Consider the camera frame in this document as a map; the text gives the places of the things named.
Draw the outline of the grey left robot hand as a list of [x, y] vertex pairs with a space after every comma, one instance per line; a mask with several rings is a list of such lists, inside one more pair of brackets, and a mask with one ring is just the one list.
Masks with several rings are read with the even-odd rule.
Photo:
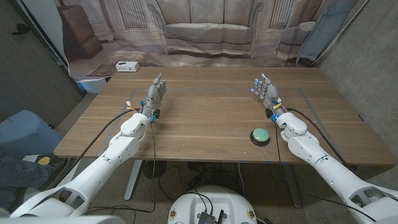
[[155, 77], [152, 85], [148, 88], [141, 113], [146, 115], [149, 119], [152, 119], [153, 116], [158, 118], [160, 115], [162, 100], [167, 91], [166, 83], [167, 82], [162, 79], [162, 73], [159, 73]]

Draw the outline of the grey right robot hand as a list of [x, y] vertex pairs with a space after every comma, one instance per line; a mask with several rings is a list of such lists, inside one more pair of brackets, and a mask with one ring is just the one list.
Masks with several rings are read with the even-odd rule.
[[277, 119], [280, 115], [286, 113], [287, 110], [282, 105], [278, 90], [271, 79], [266, 77], [264, 73], [261, 76], [261, 78], [255, 78], [251, 92], [262, 101], [266, 109], [266, 116]]

